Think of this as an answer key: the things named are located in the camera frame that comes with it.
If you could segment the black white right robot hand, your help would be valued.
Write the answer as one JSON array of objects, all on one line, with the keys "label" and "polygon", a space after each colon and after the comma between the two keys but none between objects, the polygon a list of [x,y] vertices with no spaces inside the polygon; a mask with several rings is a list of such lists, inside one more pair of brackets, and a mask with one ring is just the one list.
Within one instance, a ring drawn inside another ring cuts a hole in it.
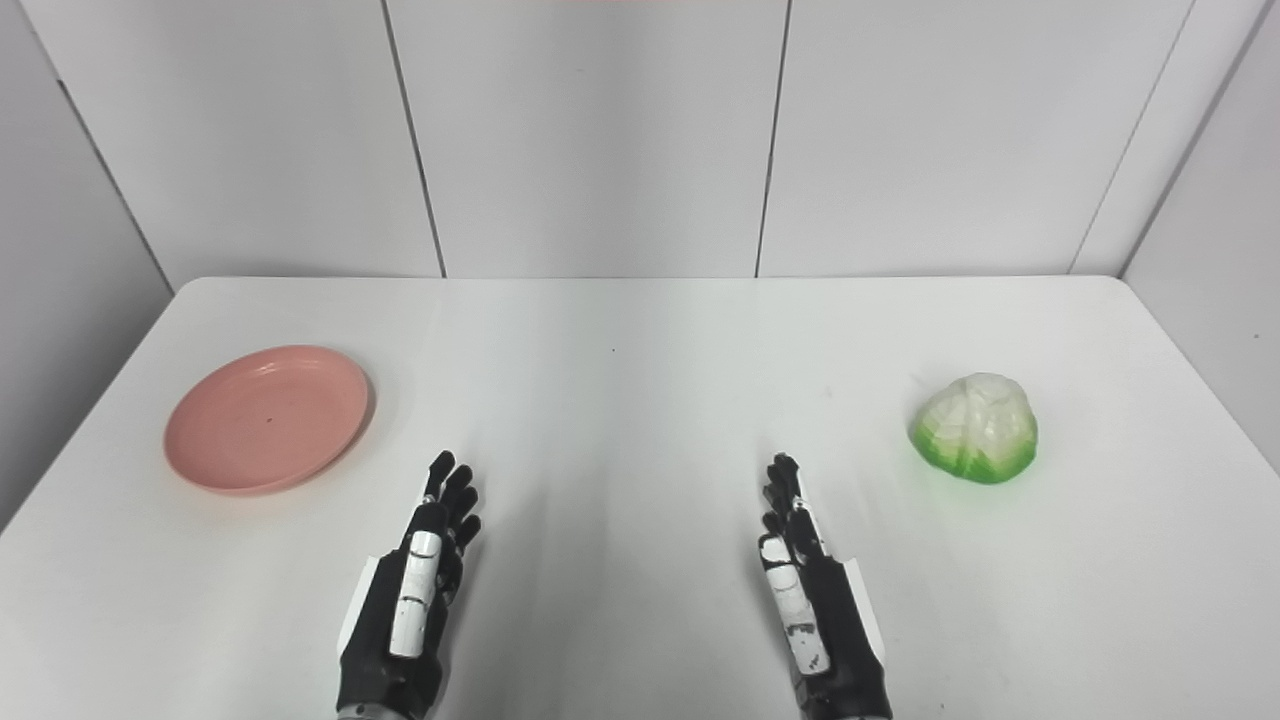
[{"label": "black white right robot hand", "polygon": [[852,562],[826,548],[797,461],[777,454],[765,475],[769,509],[758,557],[792,661],[800,716],[891,719],[879,639],[858,598]]}]

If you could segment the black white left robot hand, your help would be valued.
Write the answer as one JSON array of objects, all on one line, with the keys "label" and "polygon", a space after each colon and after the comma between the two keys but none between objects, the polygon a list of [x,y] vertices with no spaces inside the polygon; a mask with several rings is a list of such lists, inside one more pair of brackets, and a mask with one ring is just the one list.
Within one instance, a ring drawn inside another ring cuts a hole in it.
[{"label": "black white left robot hand", "polygon": [[378,559],[339,656],[339,719],[425,719],[465,553],[483,528],[472,469],[442,451],[399,543]]}]

